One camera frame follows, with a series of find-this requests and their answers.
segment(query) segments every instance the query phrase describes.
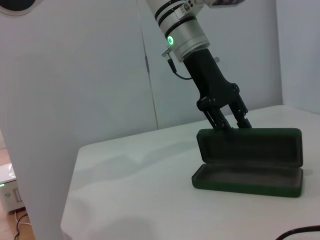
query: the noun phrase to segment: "green indicator light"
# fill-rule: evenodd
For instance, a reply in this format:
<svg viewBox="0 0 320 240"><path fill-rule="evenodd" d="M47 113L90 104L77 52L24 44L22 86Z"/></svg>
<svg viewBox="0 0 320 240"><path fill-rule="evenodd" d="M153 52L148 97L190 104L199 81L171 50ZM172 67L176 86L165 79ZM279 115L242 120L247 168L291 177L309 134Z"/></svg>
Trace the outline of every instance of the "green indicator light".
<svg viewBox="0 0 320 240"><path fill-rule="evenodd" d="M174 38L172 36L168 36L168 43L172 46L175 41L174 41Z"/></svg>

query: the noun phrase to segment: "white table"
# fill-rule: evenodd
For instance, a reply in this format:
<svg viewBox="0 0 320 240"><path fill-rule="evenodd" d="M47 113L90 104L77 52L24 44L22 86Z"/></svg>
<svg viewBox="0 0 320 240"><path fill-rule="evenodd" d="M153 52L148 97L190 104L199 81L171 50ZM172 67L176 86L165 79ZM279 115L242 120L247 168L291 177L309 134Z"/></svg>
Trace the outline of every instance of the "white table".
<svg viewBox="0 0 320 240"><path fill-rule="evenodd" d="M274 106L247 117L255 128L302 130L300 198L193 188L191 177L203 163L196 135L211 128L201 121L81 148L61 222L66 239L275 240L320 224L320 115Z"/></svg>

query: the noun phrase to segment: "robotic arm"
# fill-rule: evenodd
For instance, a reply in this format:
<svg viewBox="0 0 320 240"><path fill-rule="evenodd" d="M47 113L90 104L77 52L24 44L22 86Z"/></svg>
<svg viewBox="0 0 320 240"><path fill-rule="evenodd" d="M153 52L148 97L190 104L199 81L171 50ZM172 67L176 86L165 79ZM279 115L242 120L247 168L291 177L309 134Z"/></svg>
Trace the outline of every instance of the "robotic arm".
<svg viewBox="0 0 320 240"><path fill-rule="evenodd" d="M170 51L188 69L200 92L197 107L204 112L215 130L230 129L221 112L226 105L232 110L239 128L251 128L245 115L248 110L240 97L239 87L228 82L207 49L210 45L196 15L206 4L210 8L237 5L244 0L146 0L169 47L162 53L170 63Z"/></svg>

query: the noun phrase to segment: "wooden floor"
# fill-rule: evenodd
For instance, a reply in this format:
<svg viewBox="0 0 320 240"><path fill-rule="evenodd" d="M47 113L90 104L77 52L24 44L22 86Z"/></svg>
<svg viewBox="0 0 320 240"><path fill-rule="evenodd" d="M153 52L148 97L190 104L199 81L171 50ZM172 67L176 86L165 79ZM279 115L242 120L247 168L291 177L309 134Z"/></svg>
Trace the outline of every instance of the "wooden floor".
<svg viewBox="0 0 320 240"><path fill-rule="evenodd" d="M7 150L0 150L0 166L9 164L10 159ZM22 217L26 213L26 209L20 209L17 211L17 219ZM24 217L21 222L30 223L29 218ZM15 212L4 212L0 203L0 240L14 240L16 230L16 217ZM20 235L18 240L35 240L34 232L30 225L19 224Z"/></svg>

